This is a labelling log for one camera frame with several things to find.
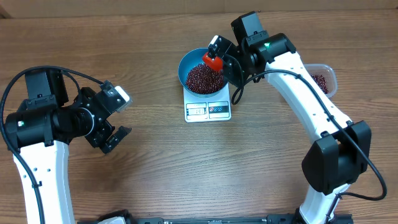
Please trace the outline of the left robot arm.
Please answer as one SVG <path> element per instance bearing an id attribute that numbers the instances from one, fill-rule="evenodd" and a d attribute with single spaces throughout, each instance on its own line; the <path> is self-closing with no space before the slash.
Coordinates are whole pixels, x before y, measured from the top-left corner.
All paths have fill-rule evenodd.
<path id="1" fill-rule="evenodd" d="M 28 97 L 17 111 L 1 116 L 1 135 L 12 152 L 24 193 L 28 223 L 75 223 L 68 183 L 69 145 L 84 137 L 93 148 L 110 153 L 131 129 L 107 120 L 132 98 L 121 86 L 57 66 L 38 66 L 18 73 Z"/>

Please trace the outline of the red measuring scoop blue handle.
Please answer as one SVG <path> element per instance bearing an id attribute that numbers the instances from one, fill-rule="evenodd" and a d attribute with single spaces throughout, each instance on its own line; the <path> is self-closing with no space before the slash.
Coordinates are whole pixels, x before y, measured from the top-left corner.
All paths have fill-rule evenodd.
<path id="1" fill-rule="evenodd" d="M 219 57 L 211 58 L 208 52 L 202 56 L 203 62 L 214 71 L 221 71 L 223 69 L 223 60 Z"/>

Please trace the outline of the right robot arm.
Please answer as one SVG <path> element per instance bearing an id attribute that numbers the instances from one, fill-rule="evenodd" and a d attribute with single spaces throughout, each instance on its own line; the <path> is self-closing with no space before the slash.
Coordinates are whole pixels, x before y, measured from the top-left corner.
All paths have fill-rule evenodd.
<path id="1" fill-rule="evenodd" d="M 316 84 L 293 43 L 269 35 L 255 12 L 231 23 L 236 41 L 217 36 L 208 46 L 211 61 L 239 89 L 265 79 L 284 97 L 303 124 L 311 148 L 302 161 L 309 184 L 304 202 L 292 215 L 268 215 L 269 223 L 352 223 L 335 208 L 349 187 L 371 165 L 371 129 L 340 111 Z"/>

